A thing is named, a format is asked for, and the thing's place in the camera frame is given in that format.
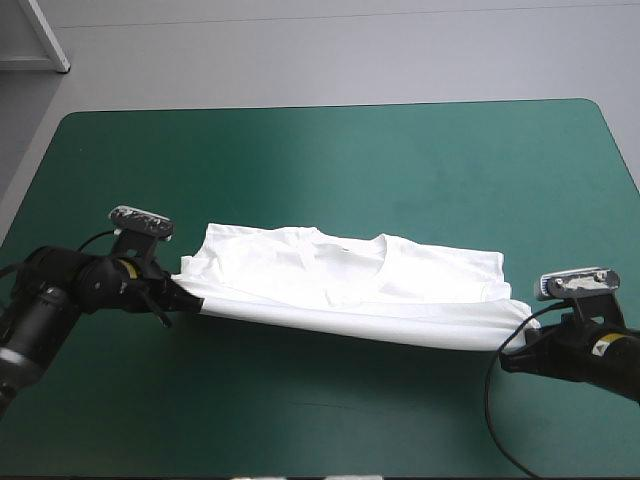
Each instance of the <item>black cable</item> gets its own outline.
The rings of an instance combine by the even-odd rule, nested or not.
[[[520,469],[520,471],[530,476],[531,478],[542,478],[542,477],[540,477],[539,475],[535,474],[534,472],[529,470],[527,467],[522,465],[518,460],[515,459],[513,455],[511,455],[511,453],[509,453],[509,451],[504,447],[504,445],[502,445],[502,442],[500,442],[500,440],[498,439],[496,431],[493,427],[493,420],[491,418],[491,408],[490,408],[490,395],[489,395],[491,390],[491,373],[493,372],[493,367],[495,366],[496,361],[500,357],[500,354],[505,349],[505,347],[509,345],[511,340],[516,338],[516,336],[522,331],[522,329],[524,329],[524,327],[526,327],[526,325],[531,320],[533,320],[535,317],[539,317],[540,315],[544,315],[545,313],[550,312],[551,310],[567,308],[567,306],[568,305],[566,302],[554,303],[553,305],[550,305],[546,308],[543,308],[542,310],[538,310],[537,312],[532,313],[529,317],[523,320],[523,322],[520,325],[518,325],[518,328],[516,328],[513,331],[513,333],[509,335],[504,342],[502,342],[502,345],[500,345],[498,349],[493,353],[493,355],[491,356],[491,361],[489,362],[489,368],[487,369],[487,373],[484,377],[484,419],[487,422],[487,428],[489,429],[489,433],[491,434],[493,443],[496,444],[496,447],[498,447],[498,450],[500,450],[500,453],[502,453],[502,455],[504,455],[507,460],[509,460],[513,465],[515,465],[518,469]]]
[[[82,250],[84,250],[84,248],[87,245],[89,245],[94,240],[97,240],[100,237],[104,237],[105,235],[110,235],[110,234],[113,234],[113,230],[105,230],[104,232],[100,232],[100,233],[95,234],[93,237],[90,237],[87,240],[85,240],[85,242],[78,247],[78,251],[81,252]]]

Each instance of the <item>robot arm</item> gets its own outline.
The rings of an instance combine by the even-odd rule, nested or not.
[[[203,300],[172,281],[154,257],[173,223],[124,206],[109,218],[117,239],[108,255],[41,247],[16,267],[11,304],[0,317],[0,415],[42,377],[82,313],[153,312],[168,327],[165,312],[200,311]]]
[[[528,330],[524,347],[500,355],[502,368],[588,382],[640,401],[640,332],[625,325],[619,287],[616,272],[605,268],[543,275],[538,299],[562,300],[572,312],[557,325]]]

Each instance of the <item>white t-shirt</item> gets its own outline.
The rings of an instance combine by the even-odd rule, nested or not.
[[[493,350],[531,314],[510,300],[499,252],[317,228],[209,224],[173,278],[202,313],[439,348]],[[510,346],[522,345],[522,336]]]

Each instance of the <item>green table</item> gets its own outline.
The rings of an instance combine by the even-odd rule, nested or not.
[[[586,100],[72,114],[0,264],[78,245],[117,204],[175,220],[159,248],[174,271],[208,221],[387,232],[504,252],[534,308],[540,273],[613,267],[640,326],[638,192]],[[519,473],[485,429],[486,353],[177,317],[169,331],[147,314],[83,317],[0,423],[0,474]],[[633,402],[497,372],[495,416],[541,474],[640,475]]]

